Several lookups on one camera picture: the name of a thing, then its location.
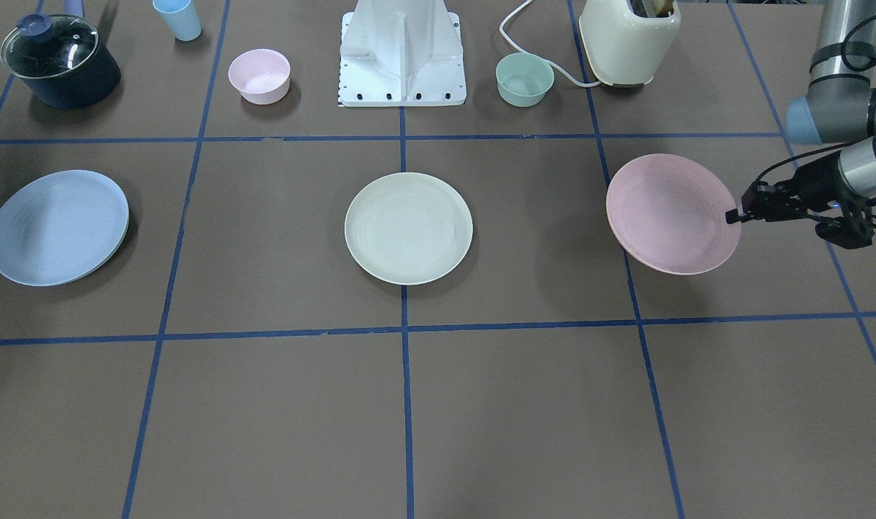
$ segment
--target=white power cord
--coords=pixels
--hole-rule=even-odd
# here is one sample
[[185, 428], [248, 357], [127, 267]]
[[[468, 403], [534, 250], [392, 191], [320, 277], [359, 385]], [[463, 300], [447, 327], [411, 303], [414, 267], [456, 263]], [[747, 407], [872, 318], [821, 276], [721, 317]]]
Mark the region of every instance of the white power cord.
[[[518, 46], [518, 44], [515, 43], [514, 40], [511, 40], [509, 35], [505, 32], [505, 24], [508, 23], [514, 17], [514, 14], [520, 13], [521, 10], [524, 9], [524, 7], [527, 7], [528, 4], [530, 4], [531, 2], [534, 2], [534, 0], [526, 0], [526, 2], [524, 2], [523, 4], [518, 6], [518, 8], [516, 10], [511, 11], [511, 13], [508, 14], [504, 20], [501, 20], [500, 24], [498, 24], [498, 32], [501, 33], [501, 37], [503, 37], [506, 40], [506, 42], [508, 42], [511, 46], [513, 46], [519, 53], [528, 53], [528, 52], [527, 52], [527, 50], [521, 49], [521, 47]], [[569, 72], [566, 72], [565, 69], [563, 69], [561, 66], [557, 65], [556, 63], [553, 63], [552, 61], [550, 61], [549, 59], [546, 59], [546, 58], [542, 58], [542, 59], [544, 61], [546, 61], [547, 63], [550, 63], [550, 66], [552, 66], [552, 68], [559, 70], [559, 72], [562, 73], [563, 76], [566, 76], [566, 78], [568, 78], [570, 81], [572, 81], [573, 84], [575, 84], [575, 86], [577, 86], [577, 87], [582, 87], [584, 89], [588, 89], [590, 87], [596, 87], [596, 86], [601, 84], [601, 81], [595, 81], [593, 83], [583, 83], [580, 80], [573, 78], [573, 76], [570, 75]]]

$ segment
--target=light blue cup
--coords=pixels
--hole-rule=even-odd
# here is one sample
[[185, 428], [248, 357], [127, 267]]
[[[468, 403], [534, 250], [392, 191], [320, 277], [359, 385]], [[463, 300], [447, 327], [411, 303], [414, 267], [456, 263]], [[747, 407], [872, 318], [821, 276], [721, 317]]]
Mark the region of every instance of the light blue cup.
[[553, 68], [532, 53], [514, 53], [496, 66], [498, 94], [509, 105], [534, 106], [553, 86]]
[[193, 0], [152, 0], [152, 7], [178, 40], [190, 42], [200, 36], [200, 18]]

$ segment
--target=pot handle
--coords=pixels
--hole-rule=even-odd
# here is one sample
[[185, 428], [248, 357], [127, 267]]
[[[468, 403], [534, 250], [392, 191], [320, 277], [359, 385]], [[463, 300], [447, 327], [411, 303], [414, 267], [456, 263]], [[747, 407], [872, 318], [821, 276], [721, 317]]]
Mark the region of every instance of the pot handle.
[[82, 6], [82, 0], [64, 0], [63, 11], [75, 17], [85, 17], [85, 7]]

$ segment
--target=black cable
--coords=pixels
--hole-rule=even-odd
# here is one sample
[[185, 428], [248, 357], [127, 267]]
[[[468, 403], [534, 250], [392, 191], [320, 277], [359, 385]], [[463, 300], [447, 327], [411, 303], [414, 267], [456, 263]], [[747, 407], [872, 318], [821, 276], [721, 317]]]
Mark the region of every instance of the black cable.
[[867, 70], [870, 70], [870, 69], [874, 68], [874, 66], [876, 66], [876, 57], [867, 57], [867, 65], [866, 66], [853, 66], [847, 61], [847, 43], [850, 42], [851, 37], [854, 36], [855, 32], [858, 32], [859, 30], [863, 29], [863, 27], [865, 25], [867, 25], [870, 22], [875, 21], [875, 20], [876, 20], [876, 14], [874, 14], [874, 16], [872, 16], [872, 17], [869, 17], [869, 19], [866, 19], [866, 20], [860, 22], [859, 24], [857, 24], [856, 26], [854, 26], [854, 29], [849, 30], [849, 32], [846, 34], [846, 36], [844, 36], [844, 39], [842, 40], [841, 49], [840, 49], [840, 56], [841, 56], [842, 63], [847, 69], [849, 69], [853, 72], [866, 72]]
[[777, 162], [777, 164], [762, 171], [761, 174], [758, 175], [758, 178], [755, 179], [755, 182], [760, 182], [764, 178], [765, 174], [771, 173], [771, 171], [774, 171], [775, 169], [780, 168], [782, 165], [790, 164], [790, 162], [798, 161], [800, 159], [804, 159], [806, 157], [811, 157], [813, 155], [825, 154], [827, 151], [839, 150], [840, 148], [844, 148], [844, 147], [850, 146], [852, 144], [855, 144], [855, 142], [842, 142], [841, 144], [836, 144], [834, 146], [828, 146], [826, 148], [819, 148], [819, 150], [807, 151], [806, 154], [796, 155], [796, 156], [790, 157], [787, 160]]
[[[833, 146], [820, 148], [819, 150], [807, 151], [804, 154], [798, 154], [798, 155], [795, 155], [793, 157], [790, 157], [787, 160], [777, 162], [777, 164], [771, 165], [771, 167], [762, 171], [761, 174], [759, 174], [758, 177], [755, 178], [755, 181], [752, 182], [751, 184], [752, 184], [752, 186], [754, 186], [755, 184], [758, 184], [758, 182], [760, 182], [764, 178], [765, 174], [771, 173], [771, 171], [774, 171], [775, 169], [780, 168], [782, 165], [790, 164], [790, 162], [798, 161], [800, 159], [804, 159], [806, 157], [811, 157], [813, 155], [825, 154], [827, 151], [839, 150], [840, 148], [844, 148], [844, 147], [850, 146], [852, 144], [855, 144], [855, 143], [854, 142], [842, 142], [841, 144], [836, 144]], [[777, 204], [770, 203], [770, 201], [767, 200], [767, 198], [765, 198], [764, 204], [770, 208], [784, 211], [784, 213], [790, 213], [790, 214], [793, 214], [794, 216], [806, 218], [808, 220], [817, 221], [817, 223], [822, 223], [823, 221], [834, 220], [832, 217], [829, 217], [829, 216], [817, 216], [817, 214], [805, 213], [804, 211], [793, 209], [790, 207], [779, 206]]]

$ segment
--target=table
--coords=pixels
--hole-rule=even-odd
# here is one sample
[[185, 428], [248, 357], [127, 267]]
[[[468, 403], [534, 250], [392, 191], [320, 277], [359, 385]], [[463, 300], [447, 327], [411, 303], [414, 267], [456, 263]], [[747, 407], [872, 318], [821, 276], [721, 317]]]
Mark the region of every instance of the table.
[[[190, 43], [145, 2], [89, 3], [123, 79], [81, 110], [0, 65], [0, 206], [82, 168], [131, 212], [86, 278], [0, 275], [0, 517], [876, 517], [876, 237], [749, 223], [679, 277], [626, 256], [603, 210], [643, 154], [740, 196], [807, 151], [781, 122], [820, 6], [681, 4], [645, 88], [558, 76], [516, 109], [493, 74], [516, 4], [447, 4], [458, 107], [337, 107], [351, 0], [198, 0]], [[586, 74], [584, 4], [536, 2], [509, 32]], [[33, 9], [0, 3], [0, 43]], [[224, 76], [256, 47], [293, 65], [275, 105]], [[379, 282], [343, 241], [355, 194], [397, 171], [473, 213], [434, 283]]]

